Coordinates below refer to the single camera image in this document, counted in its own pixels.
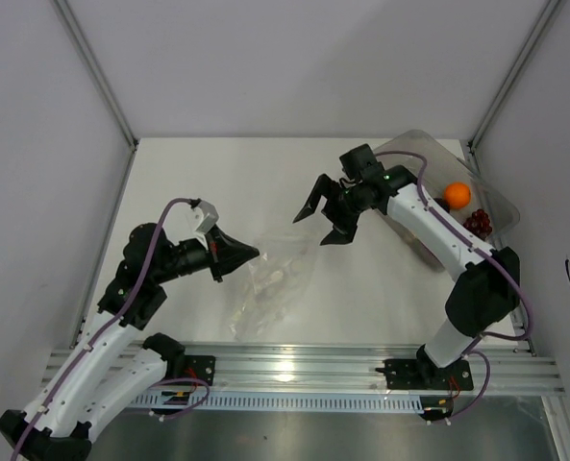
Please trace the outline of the clear zip top bag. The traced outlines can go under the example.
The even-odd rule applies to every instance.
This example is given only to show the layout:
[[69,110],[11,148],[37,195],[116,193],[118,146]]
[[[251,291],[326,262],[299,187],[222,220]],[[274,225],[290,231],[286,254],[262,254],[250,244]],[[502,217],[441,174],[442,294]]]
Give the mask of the clear zip top bag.
[[317,260],[312,230],[282,227],[254,242],[260,254],[236,273],[229,329],[235,340],[260,339],[305,295]]

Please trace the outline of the orange fruit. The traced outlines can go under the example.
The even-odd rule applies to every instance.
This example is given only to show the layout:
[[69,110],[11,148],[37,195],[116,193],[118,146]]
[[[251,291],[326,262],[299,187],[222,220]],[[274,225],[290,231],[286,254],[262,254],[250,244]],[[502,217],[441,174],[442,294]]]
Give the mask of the orange fruit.
[[450,209],[460,210],[470,204],[472,200],[472,192],[466,183],[452,182],[445,187],[443,200]]

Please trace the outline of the red grape bunch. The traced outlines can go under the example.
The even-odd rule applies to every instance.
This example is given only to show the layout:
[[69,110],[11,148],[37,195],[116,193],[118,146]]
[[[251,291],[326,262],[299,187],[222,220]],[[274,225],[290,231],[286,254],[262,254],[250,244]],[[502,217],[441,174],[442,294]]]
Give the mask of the red grape bunch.
[[489,215],[482,208],[474,211],[464,221],[463,226],[481,240],[485,240],[493,231]]

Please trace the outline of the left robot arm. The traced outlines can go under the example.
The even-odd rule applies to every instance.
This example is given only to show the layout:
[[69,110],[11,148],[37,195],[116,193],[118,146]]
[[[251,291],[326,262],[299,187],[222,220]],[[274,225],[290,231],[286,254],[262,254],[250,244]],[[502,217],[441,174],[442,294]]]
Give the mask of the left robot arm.
[[259,254],[217,226],[204,239],[179,244],[170,242],[158,223],[133,229],[81,342],[33,402],[0,417],[0,433],[13,449],[12,458],[85,460],[105,426],[145,390],[162,385],[210,388],[211,379],[196,375],[185,346],[163,333],[147,337],[116,375],[107,372],[164,303],[165,283],[203,270],[221,281]]

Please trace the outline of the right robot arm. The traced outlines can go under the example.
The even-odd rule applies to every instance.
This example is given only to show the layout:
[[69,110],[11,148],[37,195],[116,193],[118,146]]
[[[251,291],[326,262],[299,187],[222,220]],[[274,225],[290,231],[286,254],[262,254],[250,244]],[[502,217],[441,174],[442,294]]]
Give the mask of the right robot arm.
[[497,251],[468,232],[427,196],[420,179],[402,165],[371,168],[349,187],[320,175],[295,219],[302,221],[321,211],[333,225],[321,243],[347,245],[355,237],[360,215],[369,209],[410,231],[455,284],[445,303],[446,320],[417,352],[417,379],[437,387],[449,378],[450,366],[519,304],[519,258],[514,251]]

